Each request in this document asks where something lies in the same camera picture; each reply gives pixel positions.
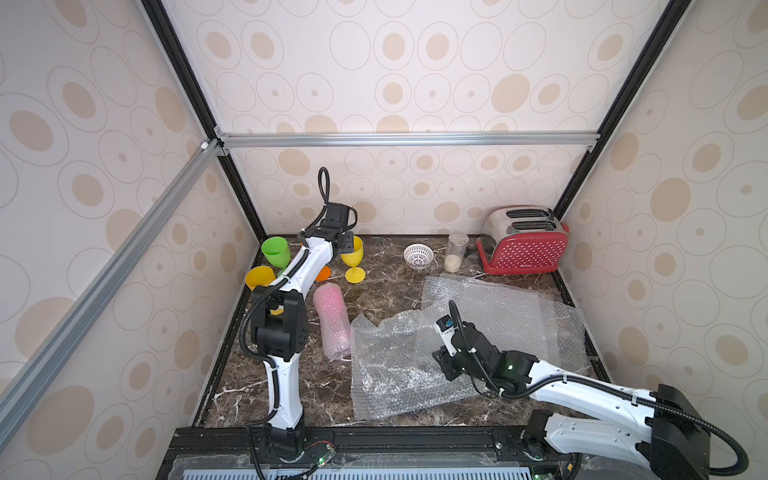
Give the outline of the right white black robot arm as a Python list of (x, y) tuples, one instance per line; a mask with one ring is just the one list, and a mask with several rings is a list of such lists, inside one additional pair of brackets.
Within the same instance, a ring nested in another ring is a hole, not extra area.
[(644, 467), (660, 479), (731, 477), (749, 467), (739, 442), (704, 420), (672, 386), (617, 386), (532, 354), (501, 351), (473, 324), (450, 315), (434, 329), (443, 344), (432, 356), (447, 380), (467, 375), (472, 383), (484, 383), (491, 398), (530, 398), (581, 413), (574, 419), (535, 411), (520, 436), (531, 460), (549, 452), (602, 456)]

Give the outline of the orange bubble glass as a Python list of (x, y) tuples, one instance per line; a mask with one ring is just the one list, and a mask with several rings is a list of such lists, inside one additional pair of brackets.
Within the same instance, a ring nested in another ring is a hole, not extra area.
[(319, 274), (316, 276), (316, 281), (317, 282), (326, 281), (326, 280), (328, 280), (331, 277), (331, 275), (332, 275), (331, 268), (329, 266), (324, 266), (320, 270)]

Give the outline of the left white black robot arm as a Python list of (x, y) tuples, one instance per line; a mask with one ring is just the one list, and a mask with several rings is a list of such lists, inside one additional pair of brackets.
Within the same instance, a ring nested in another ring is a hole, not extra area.
[(321, 270), (338, 254), (354, 250), (354, 208), (328, 202), (321, 214), (299, 233), (301, 247), (284, 271), (255, 299), (240, 334), (244, 354), (264, 364), (269, 413), (263, 424), (295, 431), (303, 421), (299, 395), (299, 359), (308, 338), (307, 293)]

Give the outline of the beige bubble glass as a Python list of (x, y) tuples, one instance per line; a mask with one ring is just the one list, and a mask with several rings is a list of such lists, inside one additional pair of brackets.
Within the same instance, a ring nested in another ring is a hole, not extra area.
[(269, 286), (276, 279), (274, 269), (268, 265), (261, 265), (252, 268), (245, 275), (245, 285), (251, 292), (255, 290), (257, 286)]

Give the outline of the clear bubble wrap sheet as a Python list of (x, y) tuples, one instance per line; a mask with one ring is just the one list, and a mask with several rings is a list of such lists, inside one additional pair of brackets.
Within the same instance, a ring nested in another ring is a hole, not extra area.
[(532, 290), (457, 275), (428, 276), (422, 310), (445, 315), (450, 300), (463, 320), (499, 349), (533, 354), (578, 374), (589, 371), (582, 310)]
[(351, 323), (351, 398), (358, 420), (436, 407), (476, 395), (470, 380), (445, 378), (432, 353), (443, 346), (436, 321), (448, 313), (436, 304), (407, 310), (374, 324)]

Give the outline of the green wine glass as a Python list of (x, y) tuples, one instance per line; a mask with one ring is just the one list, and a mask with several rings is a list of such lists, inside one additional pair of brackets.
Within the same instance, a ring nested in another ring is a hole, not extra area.
[(283, 271), (291, 262), (291, 252), (288, 241), (280, 236), (267, 238), (261, 244), (264, 259), (273, 267)]

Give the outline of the pink bubble glass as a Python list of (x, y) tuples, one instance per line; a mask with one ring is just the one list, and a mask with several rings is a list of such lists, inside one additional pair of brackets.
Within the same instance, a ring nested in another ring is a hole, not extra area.
[(321, 329), (321, 343), (329, 360), (339, 360), (351, 352), (351, 325), (342, 291), (337, 284), (324, 283), (313, 294)]

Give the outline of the yellow bubble glass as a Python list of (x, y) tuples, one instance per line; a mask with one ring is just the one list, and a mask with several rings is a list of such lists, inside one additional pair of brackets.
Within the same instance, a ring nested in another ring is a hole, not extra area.
[(364, 256), (364, 244), (359, 236), (354, 237), (353, 248), (352, 253), (342, 254), (341, 258), (343, 263), (348, 266), (345, 273), (346, 280), (351, 284), (358, 284), (366, 277), (365, 270), (360, 267)]

